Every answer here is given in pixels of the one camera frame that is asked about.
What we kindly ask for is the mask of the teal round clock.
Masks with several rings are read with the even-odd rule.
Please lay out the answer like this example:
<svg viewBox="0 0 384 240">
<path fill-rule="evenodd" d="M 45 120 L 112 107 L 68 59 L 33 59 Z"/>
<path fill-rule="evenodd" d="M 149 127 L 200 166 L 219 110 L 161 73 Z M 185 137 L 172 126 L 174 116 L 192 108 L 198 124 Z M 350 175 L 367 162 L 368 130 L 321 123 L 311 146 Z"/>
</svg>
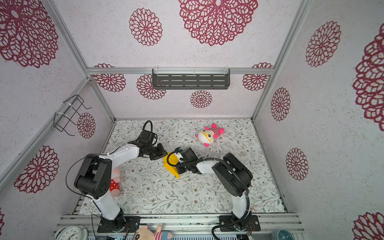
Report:
<svg viewBox="0 0 384 240">
<path fill-rule="evenodd" d="M 271 240 L 295 240 L 295 238 L 288 230 L 277 230 L 271 233 Z"/>
</svg>

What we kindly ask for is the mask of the pig plush striped shirt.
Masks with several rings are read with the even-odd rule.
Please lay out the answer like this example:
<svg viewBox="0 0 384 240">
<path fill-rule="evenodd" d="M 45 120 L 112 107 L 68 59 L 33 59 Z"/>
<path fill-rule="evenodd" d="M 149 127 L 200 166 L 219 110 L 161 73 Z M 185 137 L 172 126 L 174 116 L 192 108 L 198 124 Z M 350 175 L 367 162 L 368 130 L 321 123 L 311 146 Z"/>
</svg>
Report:
<svg viewBox="0 0 384 240">
<path fill-rule="evenodd" d="M 152 232 L 147 226 L 140 227 L 133 236 L 133 240 L 171 240 L 172 238 L 173 234 L 163 231 L 162 225 L 158 225 L 155 232 Z"/>
</svg>

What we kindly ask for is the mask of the white analog alarm clock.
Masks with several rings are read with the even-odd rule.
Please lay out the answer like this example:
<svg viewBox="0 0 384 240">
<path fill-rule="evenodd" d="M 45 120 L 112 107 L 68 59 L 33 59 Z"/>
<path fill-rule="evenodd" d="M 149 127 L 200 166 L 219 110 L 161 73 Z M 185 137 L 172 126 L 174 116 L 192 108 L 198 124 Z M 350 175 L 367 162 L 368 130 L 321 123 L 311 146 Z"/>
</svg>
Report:
<svg viewBox="0 0 384 240">
<path fill-rule="evenodd" d="M 83 226 L 70 226 L 60 229 L 55 234 L 55 240 L 87 240 L 88 231 Z"/>
</svg>

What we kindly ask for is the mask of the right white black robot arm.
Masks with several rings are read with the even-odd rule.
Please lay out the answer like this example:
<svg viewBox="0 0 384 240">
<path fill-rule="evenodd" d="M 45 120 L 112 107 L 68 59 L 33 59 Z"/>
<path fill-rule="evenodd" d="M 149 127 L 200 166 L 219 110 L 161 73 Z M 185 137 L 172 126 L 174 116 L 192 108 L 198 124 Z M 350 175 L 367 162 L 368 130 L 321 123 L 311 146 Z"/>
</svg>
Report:
<svg viewBox="0 0 384 240">
<path fill-rule="evenodd" d="M 226 191 L 232 195 L 232 215 L 236 219 L 246 218 L 250 214 L 249 187 L 253 175 L 232 153 L 222 158 L 198 158 L 191 148 L 175 149 L 174 155 L 179 162 L 172 164 L 177 172 L 186 171 L 200 175 L 215 175 Z"/>
</svg>

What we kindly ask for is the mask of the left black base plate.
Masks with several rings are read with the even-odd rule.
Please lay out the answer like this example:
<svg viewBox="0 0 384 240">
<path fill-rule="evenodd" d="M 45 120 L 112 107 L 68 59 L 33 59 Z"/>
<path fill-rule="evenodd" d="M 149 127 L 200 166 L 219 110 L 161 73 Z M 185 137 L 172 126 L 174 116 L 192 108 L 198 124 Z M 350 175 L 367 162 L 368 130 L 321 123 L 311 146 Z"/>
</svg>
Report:
<svg viewBox="0 0 384 240">
<path fill-rule="evenodd" d="M 98 233 L 134 233 L 140 227 L 141 217 L 118 216 L 115 220 L 101 217 Z"/>
</svg>

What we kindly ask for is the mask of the yellow square paper sheet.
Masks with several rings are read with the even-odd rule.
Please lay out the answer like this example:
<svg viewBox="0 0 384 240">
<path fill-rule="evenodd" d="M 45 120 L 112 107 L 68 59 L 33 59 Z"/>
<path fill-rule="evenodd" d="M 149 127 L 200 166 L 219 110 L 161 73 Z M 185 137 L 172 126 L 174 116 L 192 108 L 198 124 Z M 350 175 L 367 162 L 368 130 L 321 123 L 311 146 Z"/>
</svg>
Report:
<svg viewBox="0 0 384 240">
<path fill-rule="evenodd" d="M 166 157 L 163 158 L 164 167 L 173 174 L 176 178 L 180 179 L 180 174 L 178 173 L 178 170 L 176 167 L 172 167 L 168 164 L 167 158 L 169 158 L 169 163 L 172 165 L 176 165 L 178 163 L 178 158 L 175 156 L 175 154 L 169 153 Z"/>
</svg>

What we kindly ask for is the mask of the dark grey wall shelf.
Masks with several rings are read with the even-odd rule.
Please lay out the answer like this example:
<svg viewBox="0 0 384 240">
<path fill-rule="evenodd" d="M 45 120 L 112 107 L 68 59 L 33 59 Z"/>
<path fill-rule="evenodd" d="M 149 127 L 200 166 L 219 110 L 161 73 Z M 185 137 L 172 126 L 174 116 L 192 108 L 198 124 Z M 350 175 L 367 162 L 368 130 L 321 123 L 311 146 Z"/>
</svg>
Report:
<svg viewBox="0 0 384 240">
<path fill-rule="evenodd" d="M 227 90 L 230 86 L 230 70 L 217 73 L 193 71 L 152 70 L 152 84 L 156 90 Z"/>
</svg>

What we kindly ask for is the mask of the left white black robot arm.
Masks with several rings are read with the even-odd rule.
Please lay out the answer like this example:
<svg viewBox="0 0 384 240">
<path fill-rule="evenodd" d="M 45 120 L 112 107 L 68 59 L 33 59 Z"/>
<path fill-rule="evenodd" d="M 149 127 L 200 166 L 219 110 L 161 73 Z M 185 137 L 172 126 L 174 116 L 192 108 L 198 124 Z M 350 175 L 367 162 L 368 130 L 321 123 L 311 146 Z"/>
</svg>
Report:
<svg viewBox="0 0 384 240">
<path fill-rule="evenodd" d="M 83 195 L 92 199 L 104 219 L 114 221 L 121 209 L 110 193 L 112 170 L 144 155 L 149 156 L 153 161 L 165 157 L 167 151 L 162 144 L 157 146 L 126 144 L 111 154 L 89 154 L 82 162 L 74 180 L 74 186 Z"/>
</svg>

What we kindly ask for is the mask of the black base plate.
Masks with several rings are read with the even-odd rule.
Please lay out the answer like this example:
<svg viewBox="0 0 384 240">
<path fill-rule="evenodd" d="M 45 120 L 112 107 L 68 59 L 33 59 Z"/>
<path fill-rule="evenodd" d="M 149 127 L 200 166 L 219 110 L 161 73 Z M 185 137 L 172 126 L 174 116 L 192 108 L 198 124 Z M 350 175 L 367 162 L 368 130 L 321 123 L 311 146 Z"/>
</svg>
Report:
<svg viewBox="0 0 384 240">
<path fill-rule="evenodd" d="M 98 233 L 134 233 L 140 227 L 141 217 L 118 216 L 115 220 L 101 217 Z"/>
<path fill-rule="evenodd" d="M 256 215 L 248 216 L 235 225 L 223 227 L 223 225 L 232 224 L 235 220 L 237 220 L 236 217 L 225 215 L 219 216 L 221 232 L 259 232 L 261 230 L 259 219 Z"/>
</svg>

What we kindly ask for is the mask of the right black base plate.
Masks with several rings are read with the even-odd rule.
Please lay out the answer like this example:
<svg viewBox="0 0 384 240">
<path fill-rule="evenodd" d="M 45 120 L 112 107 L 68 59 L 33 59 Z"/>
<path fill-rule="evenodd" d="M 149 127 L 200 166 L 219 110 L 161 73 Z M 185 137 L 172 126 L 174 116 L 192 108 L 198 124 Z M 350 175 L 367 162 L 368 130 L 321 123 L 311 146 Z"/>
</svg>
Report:
<svg viewBox="0 0 384 240">
<path fill-rule="evenodd" d="M 223 227 L 223 225 L 232 224 L 235 220 L 237 220 L 236 217 L 225 215 L 219 216 L 221 232 L 259 232 L 261 230 L 259 219 L 256 215 L 248 216 L 235 225 Z"/>
</svg>

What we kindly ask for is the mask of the pink white plush toy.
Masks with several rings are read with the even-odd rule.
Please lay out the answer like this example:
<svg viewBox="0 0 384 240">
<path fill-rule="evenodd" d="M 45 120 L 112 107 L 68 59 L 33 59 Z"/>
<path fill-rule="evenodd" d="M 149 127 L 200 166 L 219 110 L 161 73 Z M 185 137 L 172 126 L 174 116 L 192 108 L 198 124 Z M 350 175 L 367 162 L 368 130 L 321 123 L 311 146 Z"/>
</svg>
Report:
<svg viewBox="0 0 384 240">
<path fill-rule="evenodd" d="M 224 128 L 219 128 L 216 124 L 212 124 L 211 127 L 205 127 L 204 129 L 200 130 L 196 134 L 196 139 L 205 147 L 209 147 L 224 133 Z"/>
</svg>

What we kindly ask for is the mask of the pink doll red dotted dress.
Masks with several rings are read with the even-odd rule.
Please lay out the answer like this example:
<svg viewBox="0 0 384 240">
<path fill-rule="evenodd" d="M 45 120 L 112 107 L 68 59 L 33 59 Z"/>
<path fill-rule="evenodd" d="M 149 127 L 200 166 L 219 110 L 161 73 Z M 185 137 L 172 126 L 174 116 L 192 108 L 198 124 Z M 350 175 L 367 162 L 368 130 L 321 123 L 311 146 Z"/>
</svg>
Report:
<svg viewBox="0 0 384 240">
<path fill-rule="evenodd" d="M 110 193 L 112 197 L 117 197 L 121 194 L 120 182 L 121 182 L 121 169 L 116 167 L 111 173 Z"/>
</svg>

